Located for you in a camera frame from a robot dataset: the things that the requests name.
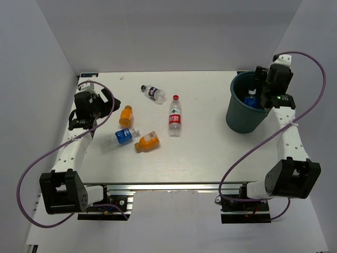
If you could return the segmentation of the orange juice bottle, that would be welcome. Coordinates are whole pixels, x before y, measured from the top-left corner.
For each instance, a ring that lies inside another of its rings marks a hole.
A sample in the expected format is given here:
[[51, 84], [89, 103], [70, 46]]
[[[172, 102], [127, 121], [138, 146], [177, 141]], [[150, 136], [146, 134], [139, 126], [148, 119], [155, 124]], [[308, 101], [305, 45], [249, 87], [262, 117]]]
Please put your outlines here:
[[133, 111], [130, 105], [126, 105], [123, 111], [121, 112], [119, 124], [124, 128], [128, 128], [133, 123]]
[[140, 138], [139, 142], [135, 143], [135, 149], [137, 152], [147, 152], [156, 148], [160, 143], [160, 140], [155, 131], [152, 131]]

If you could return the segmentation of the clear bottle blue label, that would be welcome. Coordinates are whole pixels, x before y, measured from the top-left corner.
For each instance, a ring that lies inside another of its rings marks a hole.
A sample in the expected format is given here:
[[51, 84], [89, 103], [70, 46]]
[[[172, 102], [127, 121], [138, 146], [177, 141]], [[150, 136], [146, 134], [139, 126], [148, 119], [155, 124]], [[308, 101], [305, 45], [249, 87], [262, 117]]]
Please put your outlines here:
[[257, 97], [256, 97], [256, 89], [254, 90], [248, 90], [247, 96], [244, 98], [244, 104], [254, 108], [258, 109], [258, 102], [257, 102]]
[[139, 129], [125, 128], [116, 131], [114, 134], [106, 137], [101, 143], [101, 149], [103, 153], [108, 153], [122, 146], [125, 146], [133, 142], [135, 137], [140, 135]]

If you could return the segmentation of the clear bottle black cap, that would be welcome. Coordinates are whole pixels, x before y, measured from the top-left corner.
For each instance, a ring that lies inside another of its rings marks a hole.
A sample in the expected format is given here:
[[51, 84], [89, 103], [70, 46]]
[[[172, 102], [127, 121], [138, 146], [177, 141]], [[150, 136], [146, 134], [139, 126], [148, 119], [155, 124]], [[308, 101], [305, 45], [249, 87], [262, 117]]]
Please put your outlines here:
[[141, 91], [150, 99], [158, 104], [162, 104], [166, 100], [166, 93], [151, 85], [142, 85]]

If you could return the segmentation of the clear bottle red label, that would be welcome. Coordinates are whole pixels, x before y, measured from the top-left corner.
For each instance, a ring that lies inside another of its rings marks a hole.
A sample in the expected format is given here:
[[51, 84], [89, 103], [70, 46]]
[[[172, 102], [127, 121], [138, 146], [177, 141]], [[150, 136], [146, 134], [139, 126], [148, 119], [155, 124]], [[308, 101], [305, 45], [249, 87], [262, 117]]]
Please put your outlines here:
[[178, 95], [173, 96], [168, 118], [168, 131], [171, 137], [179, 137], [181, 133], [182, 107]]

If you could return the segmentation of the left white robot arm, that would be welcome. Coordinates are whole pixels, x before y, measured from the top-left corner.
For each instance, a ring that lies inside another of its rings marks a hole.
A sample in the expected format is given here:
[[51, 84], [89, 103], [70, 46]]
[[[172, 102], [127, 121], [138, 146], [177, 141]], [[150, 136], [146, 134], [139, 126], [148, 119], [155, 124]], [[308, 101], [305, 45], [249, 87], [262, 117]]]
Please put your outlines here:
[[103, 185], [86, 186], [78, 174], [86, 149], [92, 142], [97, 120], [107, 118], [120, 107], [120, 101], [103, 88], [106, 97], [88, 88], [74, 95], [75, 109], [68, 118], [68, 141], [61, 156], [49, 173], [40, 176], [39, 183], [48, 214], [85, 212], [94, 204], [99, 210], [111, 205], [111, 197]]

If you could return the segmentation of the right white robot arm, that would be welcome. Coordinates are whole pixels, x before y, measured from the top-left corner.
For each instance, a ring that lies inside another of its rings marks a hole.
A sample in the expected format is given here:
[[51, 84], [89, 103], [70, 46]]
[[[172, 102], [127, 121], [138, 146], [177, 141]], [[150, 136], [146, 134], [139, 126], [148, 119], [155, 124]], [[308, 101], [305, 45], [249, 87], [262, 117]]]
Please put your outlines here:
[[302, 144], [298, 125], [294, 122], [295, 102], [287, 94], [293, 73], [279, 63], [272, 64], [261, 82], [261, 106], [266, 111], [268, 129], [274, 137], [278, 162], [264, 179], [249, 182], [246, 192], [238, 196], [238, 205], [252, 209], [257, 199], [287, 197], [305, 199], [313, 189], [321, 167], [311, 161]]

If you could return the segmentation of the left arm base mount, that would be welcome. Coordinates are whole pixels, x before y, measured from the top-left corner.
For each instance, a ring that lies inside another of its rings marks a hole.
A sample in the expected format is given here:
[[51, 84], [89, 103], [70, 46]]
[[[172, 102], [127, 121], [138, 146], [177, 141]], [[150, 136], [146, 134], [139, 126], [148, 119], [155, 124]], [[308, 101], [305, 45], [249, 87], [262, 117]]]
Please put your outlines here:
[[126, 221], [132, 212], [135, 192], [115, 190], [106, 184], [103, 187], [103, 199], [93, 203], [85, 212], [77, 215], [78, 220], [88, 221]]

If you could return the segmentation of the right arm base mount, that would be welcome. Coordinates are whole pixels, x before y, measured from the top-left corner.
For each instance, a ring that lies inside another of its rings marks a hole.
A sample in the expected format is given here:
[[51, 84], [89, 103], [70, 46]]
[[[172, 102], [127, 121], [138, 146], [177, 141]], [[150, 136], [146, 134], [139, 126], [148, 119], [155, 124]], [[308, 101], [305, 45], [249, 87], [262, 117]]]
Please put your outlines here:
[[221, 211], [222, 224], [271, 223], [267, 202], [237, 202], [217, 196], [214, 200]]

